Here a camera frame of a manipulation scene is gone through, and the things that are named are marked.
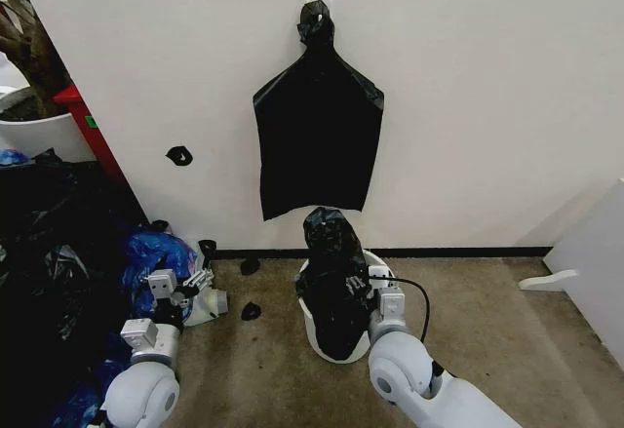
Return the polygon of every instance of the floor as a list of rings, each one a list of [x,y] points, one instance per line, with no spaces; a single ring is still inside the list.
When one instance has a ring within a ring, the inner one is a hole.
[[[525,428],[621,427],[624,373],[563,293],[520,292],[547,270],[534,258],[387,259],[398,277],[429,291],[427,347]],[[308,345],[293,275],[301,260],[265,259],[244,277],[240,261],[214,265],[230,313],[186,330],[177,374],[180,399],[167,427],[412,427],[379,399],[367,360],[338,366]],[[420,333],[423,306],[408,296]],[[242,321],[243,306],[262,308]]]

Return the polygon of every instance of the black cable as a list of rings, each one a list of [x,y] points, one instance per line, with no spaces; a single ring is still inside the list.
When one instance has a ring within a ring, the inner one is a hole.
[[[422,285],[418,284],[413,280],[408,279],[400,279],[398,277],[379,277],[376,275],[369,275],[370,279],[375,280],[387,280],[388,282],[403,282],[405,284],[414,285],[422,292],[422,296],[425,298],[425,322],[422,325],[422,335],[420,337],[420,341],[425,343],[425,337],[427,336],[427,331],[429,330],[429,316],[431,315],[431,303],[429,302],[429,295],[427,291],[422,287]]]

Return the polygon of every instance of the black baseboard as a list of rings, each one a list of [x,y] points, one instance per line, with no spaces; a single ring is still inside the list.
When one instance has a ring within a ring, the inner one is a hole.
[[[550,247],[532,248],[372,248],[379,257],[543,257]],[[216,259],[308,257],[309,250],[217,250]]]

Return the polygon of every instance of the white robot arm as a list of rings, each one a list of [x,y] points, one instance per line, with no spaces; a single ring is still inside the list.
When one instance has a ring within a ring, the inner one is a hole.
[[[405,296],[392,279],[377,289],[369,337],[370,382],[386,401],[418,428],[521,428],[470,382],[436,363],[423,343],[408,333]]]

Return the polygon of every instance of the black plastic bag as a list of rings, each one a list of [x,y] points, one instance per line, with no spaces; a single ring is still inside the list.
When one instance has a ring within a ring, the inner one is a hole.
[[[0,412],[46,426],[76,381],[93,379],[128,315],[122,245],[142,213],[98,163],[66,163],[53,150],[0,167],[0,186]]]
[[[310,259],[296,278],[296,292],[312,313],[321,350],[346,360],[367,331],[373,308],[360,240],[340,211],[324,207],[305,219],[303,230]]]
[[[383,92],[333,48],[323,1],[297,28],[305,53],[253,96],[265,220],[309,205],[360,211],[379,142]]]

